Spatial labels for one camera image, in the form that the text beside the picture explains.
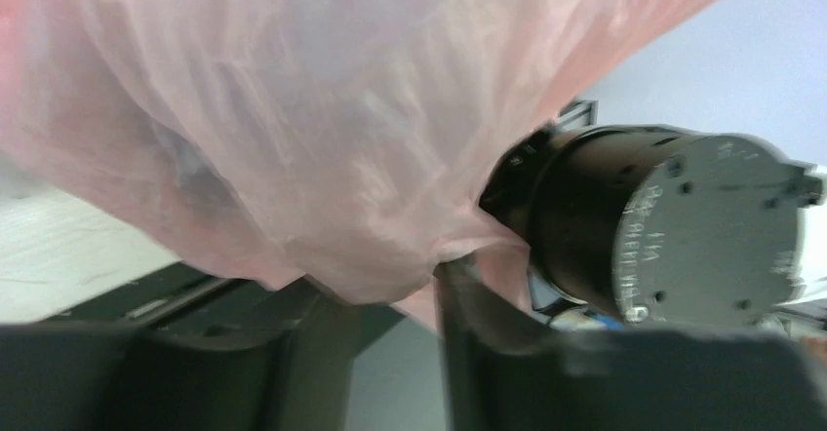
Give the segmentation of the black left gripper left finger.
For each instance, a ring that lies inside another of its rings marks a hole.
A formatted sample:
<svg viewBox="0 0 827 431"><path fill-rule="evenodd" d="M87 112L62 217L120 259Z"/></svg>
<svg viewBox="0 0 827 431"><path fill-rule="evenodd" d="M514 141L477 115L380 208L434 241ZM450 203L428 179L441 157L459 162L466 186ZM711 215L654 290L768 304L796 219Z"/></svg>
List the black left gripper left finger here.
<svg viewBox="0 0 827 431"><path fill-rule="evenodd" d="M359 312L298 281L200 333L1 329L5 430L340 430Z"/></svg>

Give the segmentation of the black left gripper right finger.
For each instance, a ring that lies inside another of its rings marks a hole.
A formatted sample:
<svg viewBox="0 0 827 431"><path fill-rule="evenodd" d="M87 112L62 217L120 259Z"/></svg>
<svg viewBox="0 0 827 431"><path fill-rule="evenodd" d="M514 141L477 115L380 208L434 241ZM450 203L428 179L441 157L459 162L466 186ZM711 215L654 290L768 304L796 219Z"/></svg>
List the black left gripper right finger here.
<svg viewBox="0 0 827 431"><path fill-rule="evenodd" d="M557 331L435 272L453 430L822 430L826 371L759 330Z"/></svg>

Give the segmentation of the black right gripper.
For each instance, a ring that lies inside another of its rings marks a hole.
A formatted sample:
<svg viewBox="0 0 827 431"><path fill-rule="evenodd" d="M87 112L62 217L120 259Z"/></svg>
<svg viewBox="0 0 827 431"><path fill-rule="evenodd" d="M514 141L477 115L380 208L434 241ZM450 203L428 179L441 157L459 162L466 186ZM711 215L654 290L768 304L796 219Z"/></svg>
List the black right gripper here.
<svg viewBox="0 0 827 431"><path fill-rule="evenodd" d="M824 178L753 136L546 128L497 165L481 208L572 305L625 324L755 325L800 287Z"/></svg>

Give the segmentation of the pink plastic bag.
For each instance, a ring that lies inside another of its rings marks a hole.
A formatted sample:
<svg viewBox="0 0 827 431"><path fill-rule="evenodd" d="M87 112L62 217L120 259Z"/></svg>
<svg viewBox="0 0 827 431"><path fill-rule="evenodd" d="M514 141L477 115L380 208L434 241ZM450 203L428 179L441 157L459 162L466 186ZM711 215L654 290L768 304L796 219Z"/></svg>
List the pink plastic bag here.
<svg viewBox="0 0 827 431"><path fill-rule="evenodd" d="M210 274L528 308L501 156L716 0L1 0L1 149Z"/></svg>

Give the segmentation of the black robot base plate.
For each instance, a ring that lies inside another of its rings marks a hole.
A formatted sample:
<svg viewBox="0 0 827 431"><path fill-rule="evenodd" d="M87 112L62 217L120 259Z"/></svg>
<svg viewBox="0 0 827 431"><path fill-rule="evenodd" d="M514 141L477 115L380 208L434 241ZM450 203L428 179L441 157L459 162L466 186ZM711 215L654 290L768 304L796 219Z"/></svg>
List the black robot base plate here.
<svg viewBox="0 0 827 431"><path fill-rule="evenodd" d="M123 359L160 348L228 352L277 345L292 354L351 356L396 327L400 314L351 306L307 278L281 291L175 263L32 325L71 350Z"/></svg>

